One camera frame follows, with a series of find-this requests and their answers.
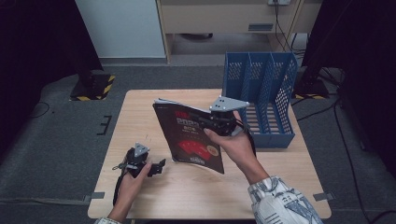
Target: vent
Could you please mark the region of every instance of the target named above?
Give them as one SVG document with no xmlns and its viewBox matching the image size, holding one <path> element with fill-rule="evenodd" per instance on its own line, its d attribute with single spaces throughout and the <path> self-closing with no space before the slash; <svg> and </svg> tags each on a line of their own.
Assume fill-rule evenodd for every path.
<svg viewBox="0 0 396 224">
<path fill-rule="evenodd" d="M 249 31 L 272 31 L 273 23 L 251 23 L 248 25 Z"/>
</svg>

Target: human hand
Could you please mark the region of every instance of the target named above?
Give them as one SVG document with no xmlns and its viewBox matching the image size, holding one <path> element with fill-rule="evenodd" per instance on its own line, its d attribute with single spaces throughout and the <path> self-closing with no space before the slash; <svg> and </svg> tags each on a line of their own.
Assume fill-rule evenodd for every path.
<svg viewBox="0 0 396 224">
<path fill-rule="evenodd" d="M 241 120 L 237 111 L 234 111 L 233 114 L 236 119 Z M 240 132 L 235 136 L 219 136 L 212 130 L 204 129 L 204 131 L 212 142 L 219 144 L 225 150 L 230 159 L 245 174 L 249 184 L 257 183 L 269 177 L 255 157 L 246 133 Z"/>
<path fill-rule="evenodd" d="M 129 172 L 124 175 L 120 184 L 119 197 L 113 207 L 113 210 L 111 210 L 108 215 L 108 218 L 118 222 L 123 222 L 128 215 L 128 211 L 131 208 L 139 190 L 142 188 L 143 181 L 148 175 L 150 169 L 151 162 L 148 162 L 136 178 L 129 174 Z"/>
</svg>

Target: gray carpet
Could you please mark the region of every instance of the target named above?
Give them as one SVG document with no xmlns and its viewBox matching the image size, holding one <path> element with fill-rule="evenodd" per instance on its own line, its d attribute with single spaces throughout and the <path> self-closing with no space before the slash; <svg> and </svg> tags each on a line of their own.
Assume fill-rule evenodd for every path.
<svg viewBox="0 0 396 224">
<path fill-rule="evenodd" d="M 32 113 L 32 117 L 37 118 L 26 122 L 0 167 L 1 199 L 82 201 L 85 195 L 94 191 L 128 90 L 220 89 L 223 67 L 124 66 L 107 67 L 106 71 L 115 74 L 116 78 L 109 95 L 103 101 L 69 101 L 77 76 L 51 83 L 42 91 L 43 103 L 38 104 Z M 335 92 L 331 85 L 328 88 Z M 330 99 L 304 100 L 294 105 L 293 109 L 296 117 L 302 118 L 330 106 L 336 98 L 334 95 Z M 337 115 L 368 216 L 373 218 L 382 211 L 395 210 L 396 180 L 387 173 L 376 154 L 360 149 L 359 138 L 345 111 L 337 107 Z M 101 123 L 107 122 L 105 116 L 112 117 L 107 133 L 97 135 L 104 130 Z M 360 208 L 347 153 L 332 109 L 301 120 L 299 124 L 321 184 L 326 192 L 335 196 L 334 200 L 329 201 L 332 217 L 324 222 L 367 223 Z M 0 203 L 0 223 L 93 223 L 94 220 L 87 216 L 87 210 L 88 205 Z M 395 223 L 395 218 L 396 215 L 389 215 L 376 223 Z"/>
</svg>

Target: person's left hand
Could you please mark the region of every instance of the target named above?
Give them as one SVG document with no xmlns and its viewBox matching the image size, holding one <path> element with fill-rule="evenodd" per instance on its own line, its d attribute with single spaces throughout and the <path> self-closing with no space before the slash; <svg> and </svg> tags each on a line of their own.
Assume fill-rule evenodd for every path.
<svg viewBox="0 0 396 224">
<path fill-rule="evenodd" d="M 124 175 L 120 184 L 119 197 L 108 218 L 123 222 L 150 169 L 151 162 L 148 162 L 136 178 L 129 173 Z"/>
</svg>

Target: book cover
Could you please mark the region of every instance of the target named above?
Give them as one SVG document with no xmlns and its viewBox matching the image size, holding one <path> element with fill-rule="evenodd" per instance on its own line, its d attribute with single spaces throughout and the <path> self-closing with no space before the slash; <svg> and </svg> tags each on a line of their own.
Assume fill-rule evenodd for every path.
<svg viewBox="0 0 396 224">
<path fill-rule="evenodd" d="M 219 145 L 210 141 L 191 118 L 193 115 L 210 119 L 210 111 L 164 99 L 155 100 L 153 107 L 174 161 L 202 165 L 224 174 Z"/>
</svg>

